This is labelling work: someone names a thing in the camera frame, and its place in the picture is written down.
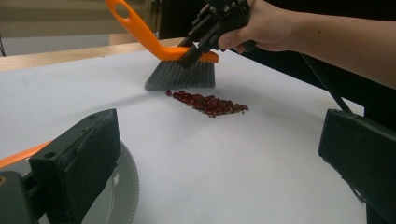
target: red bean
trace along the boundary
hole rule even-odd
[[[207,114],[210,118],[220,115],[228,115],[248,110],[246,105],[235,104],[231,100],[221,100],[215,95],[203,96],[201,94],[191,94],[185,91],[171,92],[166,91],[166,95],[171,96],[192,108]]]

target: white surface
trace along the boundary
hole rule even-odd
[[[217,87],[188,92],[250,110],[211,119],[144,90],[157,64],[141,51],[0,73],[0,157],[114,107],[139,172],[134,223],[366,222],[364,205],[318,155],[326,110],[337,107],[327,92],[225,52]]]

